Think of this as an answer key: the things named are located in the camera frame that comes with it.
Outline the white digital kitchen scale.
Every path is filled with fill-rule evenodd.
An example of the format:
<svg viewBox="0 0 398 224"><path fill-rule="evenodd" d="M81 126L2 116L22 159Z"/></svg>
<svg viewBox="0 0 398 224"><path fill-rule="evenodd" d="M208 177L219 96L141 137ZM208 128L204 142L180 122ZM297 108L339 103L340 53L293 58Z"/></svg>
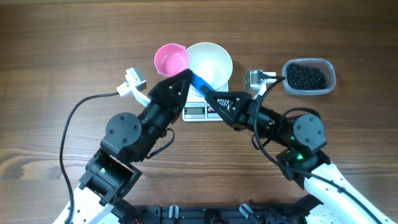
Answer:
<svg viewBox="0 0 398 224"><path fill-rule="evenodd" d="M188 92L182 118L185 122L222 121L219 114L192 85Z"/></svg>

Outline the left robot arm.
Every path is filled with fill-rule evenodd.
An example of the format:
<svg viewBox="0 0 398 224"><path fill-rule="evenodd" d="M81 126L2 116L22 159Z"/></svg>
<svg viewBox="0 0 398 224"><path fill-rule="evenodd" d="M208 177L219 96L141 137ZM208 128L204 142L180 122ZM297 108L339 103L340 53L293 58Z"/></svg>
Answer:
<svg viewBox="0 0 398 224"><path fill-rule="evenodd" d="M119 113L108 121L99 150L87 163L78 187L68 190L70 201L56 223L141 222L136 208L123 199L142 174L133 163L166 148L152 149L182 112L193 72L185 69L159 82L148 95L141 92L146 81L137 67L127 69L125 78L116 93L134 95L144 110L139 115Z"/></svg>

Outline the pink scoop blue handle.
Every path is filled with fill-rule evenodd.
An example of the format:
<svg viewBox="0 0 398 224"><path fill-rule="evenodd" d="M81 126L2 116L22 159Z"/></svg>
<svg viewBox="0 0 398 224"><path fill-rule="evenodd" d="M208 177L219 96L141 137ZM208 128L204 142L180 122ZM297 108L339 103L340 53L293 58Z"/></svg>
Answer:
<svg viewBox="0 0 398 224"><path fill-rule="evenodd" d="M154 64L159 74L172 77L189 68L189 56L185 46L166 44L155 54Z"/></svg>

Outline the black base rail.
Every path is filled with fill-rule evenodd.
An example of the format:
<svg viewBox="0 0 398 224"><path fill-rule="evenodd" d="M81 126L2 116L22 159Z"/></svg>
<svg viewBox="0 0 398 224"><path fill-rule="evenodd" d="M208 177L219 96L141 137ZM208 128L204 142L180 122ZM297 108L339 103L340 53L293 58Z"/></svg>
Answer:
<svg viewBox="0 0 398 224"><path fill-rule="evenodd" d="M235 224L235 223L290 223L294 212L292 204L250 205L245 215L239 206L179 207L172 205L136 206L137 224Z"/></svg>

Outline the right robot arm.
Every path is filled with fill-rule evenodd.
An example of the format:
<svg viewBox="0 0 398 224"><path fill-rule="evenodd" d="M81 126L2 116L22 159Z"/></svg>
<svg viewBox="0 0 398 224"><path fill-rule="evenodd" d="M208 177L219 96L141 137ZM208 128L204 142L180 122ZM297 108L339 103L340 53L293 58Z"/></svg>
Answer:
<svg viewBox="0 0 398 224"><path fill-rule="evenodd" d="M270 160L287 180L308 192L295 204L292 223L391 223L322 151L325 128L317 111L301 108L301 115L290 117L263 107L264 95L252 98L246 92L218 92L206 86L200 91L227 125L253 131L252 142L266 157L270 155L265 146L271 141L286 148Z"/></svg>

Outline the black beans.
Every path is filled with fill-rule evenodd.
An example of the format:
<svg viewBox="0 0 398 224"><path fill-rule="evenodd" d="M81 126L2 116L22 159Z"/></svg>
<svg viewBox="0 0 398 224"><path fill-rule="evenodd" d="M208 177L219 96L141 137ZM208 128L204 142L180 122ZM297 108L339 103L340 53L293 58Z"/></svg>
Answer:
<svg viewBox="0 0 398 224"><path fill-rule="evenodd" d="M325 74L317 68L291 63L286 69L287 83L296 90L322 90L326 88Z"/></svg>

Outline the white bowl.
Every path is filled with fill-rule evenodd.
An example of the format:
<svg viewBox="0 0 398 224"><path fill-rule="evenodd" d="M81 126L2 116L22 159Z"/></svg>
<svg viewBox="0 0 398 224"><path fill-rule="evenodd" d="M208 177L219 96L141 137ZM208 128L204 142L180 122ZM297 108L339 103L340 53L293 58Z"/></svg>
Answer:
<svg viewBox="0 0 398 224"><path fill-rule="evenodd" d="M200 42L187 49L189 69L213 89L223 88L231 78L233 61L229 53L218 44Z"/></svg>

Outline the clear plastic container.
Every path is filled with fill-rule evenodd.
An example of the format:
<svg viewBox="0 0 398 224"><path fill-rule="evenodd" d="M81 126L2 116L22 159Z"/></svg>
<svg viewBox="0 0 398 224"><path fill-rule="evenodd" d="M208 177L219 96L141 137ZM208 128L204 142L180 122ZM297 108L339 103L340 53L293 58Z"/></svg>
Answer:
<svg viewBox="0 0 398 224"><path fill-rule="evenodd" d="M334 66L323 58L289 60L282 68L282 75L284 90L289 95L323 95L336 86Z"/></svg>

